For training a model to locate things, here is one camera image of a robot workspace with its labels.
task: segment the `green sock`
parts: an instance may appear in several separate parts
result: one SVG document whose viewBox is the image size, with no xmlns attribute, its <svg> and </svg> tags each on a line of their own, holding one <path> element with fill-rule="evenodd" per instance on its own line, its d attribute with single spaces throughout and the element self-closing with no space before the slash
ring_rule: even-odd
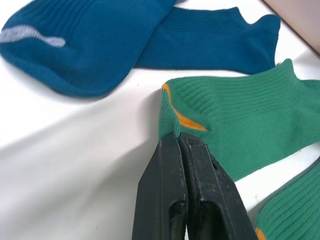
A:
<svg viewBox="0 0 320 240">
<path fill-rule="evenodd" d="M 244 77 L 183 77 L 162 87 L 159 137 L 201 138 L 237 181 L 320 141 L 320 81 L 292 61 Z"/>
<path fill-rule="evenodd" d="M 255 222 L 259 240 L 320 239 L 320 158 L 280 188 Z"/>
</svg>

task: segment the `white backdrop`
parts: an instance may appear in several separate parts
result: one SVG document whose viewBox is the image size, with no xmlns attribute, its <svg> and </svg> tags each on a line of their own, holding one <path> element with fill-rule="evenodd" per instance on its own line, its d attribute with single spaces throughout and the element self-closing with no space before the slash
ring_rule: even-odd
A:
<svg viewBox="0 0 320 240">
<path fill-rule="evenodd" d="M 29 0 L 2 0 L 0 27 Z M 249 23 L 271 11 L 259 0 L 189 0 L 190 9 L 239 7 Z M 320 80 L 320 59 L 284 23 L 276 63 Z M 160 88 L 184 76 L 231 71 L 133 69 L 103 99 L 53 92 L 0 57 L 0 239 L 129 240 L 138 181 L 158 142 Z M 320 156 L 318 143 L 236 185 L 254 219 L 259 203 Z"/>
</svg>

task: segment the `blue sock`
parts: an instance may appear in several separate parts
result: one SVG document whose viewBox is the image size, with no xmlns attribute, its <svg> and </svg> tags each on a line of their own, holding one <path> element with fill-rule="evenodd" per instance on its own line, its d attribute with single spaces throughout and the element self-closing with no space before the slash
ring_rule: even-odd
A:
<svg viewBox="0 0 320 240">
<path fill-rule="evenodd" d="M 52 89 L 114 89 L 177 0 L 35 0 L 5 24 L 0 53 Z"/>
<path fill-rule="evenodd" d="M 174 7 L 155 30 L 136 67 L 219 69 L 256 74 L 275 66 L 280 17 L 254 24 L 237 7 L 216 11 Z"/>
</svg>

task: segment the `orange stripe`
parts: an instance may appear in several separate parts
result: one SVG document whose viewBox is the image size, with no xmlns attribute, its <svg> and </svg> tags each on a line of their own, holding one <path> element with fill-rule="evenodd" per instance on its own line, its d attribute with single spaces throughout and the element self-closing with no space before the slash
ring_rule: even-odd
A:
<svg viewBox="0 0 320 240">
<path fill-rule="evenodd" d="M 195 121 L 192 121 L 191 119 L 183 116 L 180 112 L 178 112 L 177 109 L 175 109 L 175 107 L 172 104 L 171 91 L 170 91 L 170 88 L 169 88 L 168 84 L 165 83 L 162 86 L 162 89 L 166 90 L 166 92 L 168 93 L 170 105 L 171 105 L 173 111 L 175 112 L 176 116 L 178 117 L 179 122 L 180 122 L 180 124 L 182 126 L 184 126 L 186 128 L 189 128 L 189 129 L 195 129 L 195 130 L 200 130 L 200 131 L 208 131 L 204 126 L 202 126 L 201 124 L 199 124 L 199 123 L 197 123 Z"/>
<path fill-rule="evenodd" d="M 259 240 L 267 240 L 266 236 L 264 235 L 264 233 L 261 231 L 260 228 L 256 228 L 255 232 Z"/>
</svg>

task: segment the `ribbed knit fabric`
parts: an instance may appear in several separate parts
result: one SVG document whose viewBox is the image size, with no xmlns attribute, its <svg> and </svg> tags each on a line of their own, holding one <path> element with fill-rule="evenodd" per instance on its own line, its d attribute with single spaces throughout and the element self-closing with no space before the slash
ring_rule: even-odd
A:
<svg viewBox="0 0 320 240">
<path fill-rule="evenodd" d="M 201 138 L 237 181 L 320 141 L 320 81 L 292 61 L 244 77 L 184 77 L 162 87 L 159 137 Z"/>
<path fill-rule="evenodd" d="M 237 7 L 173 8 L 146 45 L 137 67 L 220 69 L 257 74 L 275 66 L 280 17 L 248 24 Z"/>
<path fill-rule="evenodd" d="M 35 0 L 3 30 L 9 35 L 9 28 L 29 26 L 24 31 L 30 33 L 31 26 L 42 36 L 0 43 L 0 53 L 60 93 L 105 95 L 126 77 L 176 1 Z M 65 45 L 50 45 L 44 37 L 63 39 Z"/>
<path fill-rule="evenodd" d="M 320 158 L 280 188 L 258 212 L 259 240 L 320 239 Z"/>
<path fill-rule="evenodd" d="M 248 25 L 237 8 L 170 12 L 175 2 L 35 0 L 5 24 L 0 53 L 50 88 L 77 97 L 109 93 L 142 53 L 137 66 L 158 69 L 167 63 L 257 73 L 274 66 L 277 16 Z"/>
</svg>

